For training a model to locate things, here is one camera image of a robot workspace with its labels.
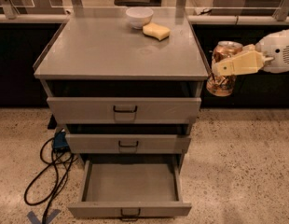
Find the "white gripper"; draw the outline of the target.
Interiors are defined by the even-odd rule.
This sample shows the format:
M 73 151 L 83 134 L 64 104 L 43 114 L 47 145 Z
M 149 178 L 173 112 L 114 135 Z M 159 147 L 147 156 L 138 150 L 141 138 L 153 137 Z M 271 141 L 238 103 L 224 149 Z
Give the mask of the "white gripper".
M 214 63 L 213 73 L 225 77 L 254 74 L 261 68 L 270 73 L 289 71 L 289 29 L 266 35 L 256 45 L 246 45 L 242 50 Z

